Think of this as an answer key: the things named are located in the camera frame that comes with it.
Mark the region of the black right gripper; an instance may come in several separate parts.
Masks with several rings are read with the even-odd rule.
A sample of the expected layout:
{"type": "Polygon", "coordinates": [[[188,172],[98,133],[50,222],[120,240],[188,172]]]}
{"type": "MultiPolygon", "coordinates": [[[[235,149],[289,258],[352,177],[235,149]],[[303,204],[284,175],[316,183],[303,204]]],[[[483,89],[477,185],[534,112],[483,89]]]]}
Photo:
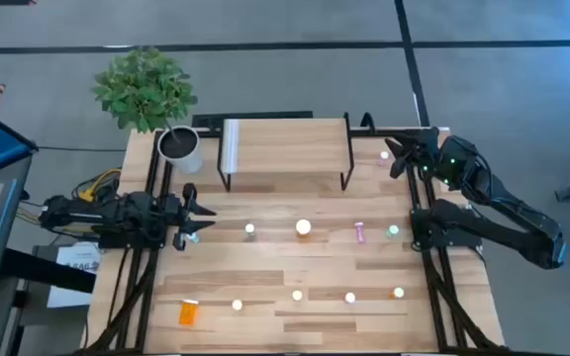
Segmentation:
{"type": "Polygon", "coordinates": [[[433,170],[438,160],[438,137],[439,129],[436,127],[412,131],[408,133],[409,148],[389,137],[385,138],[386,145],[395,157],[390,177],[400,177],[409,162],[426,170],[433,170]]]}

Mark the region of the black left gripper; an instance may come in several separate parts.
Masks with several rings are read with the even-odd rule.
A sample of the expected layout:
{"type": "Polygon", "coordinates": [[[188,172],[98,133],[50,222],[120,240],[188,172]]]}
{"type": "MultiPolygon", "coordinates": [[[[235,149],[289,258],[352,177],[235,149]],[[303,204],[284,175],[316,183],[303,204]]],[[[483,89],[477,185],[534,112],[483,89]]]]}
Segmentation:
{"type": "Polygon", "coordinates": [[[197,203],[198,192],[194,183],[186,183],[183,186],[182,197],[184,199],[184,208],[181,199],[176,195],[163,195],[158,198],[158,209],[160,213],[159,232],[167,234],[169,231],[173,233],[172,245],[178,251],[184,251],[186,244],[191,242],[188,236],[201,229],[209,227],[214,222],[193,222],[188,221],[188,211],[197,216],[215,216],[216,213],[201,207],[197,203]]]}

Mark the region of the wooden shelf black legs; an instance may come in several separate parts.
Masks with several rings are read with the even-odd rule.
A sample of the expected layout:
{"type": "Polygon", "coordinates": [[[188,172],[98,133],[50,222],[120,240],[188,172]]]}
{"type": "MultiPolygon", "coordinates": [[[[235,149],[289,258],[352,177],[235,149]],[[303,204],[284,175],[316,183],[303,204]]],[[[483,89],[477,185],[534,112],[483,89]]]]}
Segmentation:
{"type": "Polygon", "coordinates": [[[337,173],[340,189],[354,170],[349,115],[340,118],[232,118],[240,120],[237,172],[221,168],[222,136],[217,171],[227,191],[236,174],[337,173]]]}

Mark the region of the white plastic strip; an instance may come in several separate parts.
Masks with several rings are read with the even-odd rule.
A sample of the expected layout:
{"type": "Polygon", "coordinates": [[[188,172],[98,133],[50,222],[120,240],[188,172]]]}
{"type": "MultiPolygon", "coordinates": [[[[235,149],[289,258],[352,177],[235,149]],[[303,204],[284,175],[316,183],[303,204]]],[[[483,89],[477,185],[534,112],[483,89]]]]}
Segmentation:
{"type": "Polygon", "coordinates": [[[224,121],[221,168],[226,174],[235,174],[238,171],[239,133],[239,119],[224,121]]]}

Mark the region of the white printed paper sheet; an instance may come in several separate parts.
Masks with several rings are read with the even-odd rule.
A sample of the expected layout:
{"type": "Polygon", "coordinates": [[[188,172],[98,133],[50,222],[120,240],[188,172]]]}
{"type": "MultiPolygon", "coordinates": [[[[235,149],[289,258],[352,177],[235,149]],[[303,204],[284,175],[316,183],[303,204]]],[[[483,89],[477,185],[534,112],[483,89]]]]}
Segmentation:
{"type": "MultiPolygon", "coordinates": [[[[101,255],[97,243],[77,242],[71,246],[61,246],[58,249],[55,262],[96,275],[100,266],[101,255]]],[[[47,308],[88,306],[90,302],[90,293],[51,287],[47,298],[47,308]]]]}

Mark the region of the green artificial tree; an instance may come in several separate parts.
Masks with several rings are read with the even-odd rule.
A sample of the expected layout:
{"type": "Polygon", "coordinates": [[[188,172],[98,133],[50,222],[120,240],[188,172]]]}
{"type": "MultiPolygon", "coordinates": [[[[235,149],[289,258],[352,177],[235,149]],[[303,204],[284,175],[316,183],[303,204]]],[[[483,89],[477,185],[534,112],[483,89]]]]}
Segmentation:
{"type": "Polygon", "coordinates": [[[191,75],[178,60],[155,47],[115,56],[94,80],[95,101],[121,130],[168,131],[198,103],[191,75]]]}

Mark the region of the black beam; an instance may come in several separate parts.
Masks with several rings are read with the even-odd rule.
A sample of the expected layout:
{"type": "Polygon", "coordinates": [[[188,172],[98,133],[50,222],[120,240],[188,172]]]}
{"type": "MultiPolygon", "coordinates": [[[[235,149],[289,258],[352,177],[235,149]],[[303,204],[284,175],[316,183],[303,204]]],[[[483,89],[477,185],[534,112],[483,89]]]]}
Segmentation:
{"type": "Polygon", "coordinates": [[[38,256],[6,248],[0,263],[0,276],[15,277],[82,293],[92,293],[96,275],[38,256]]]}

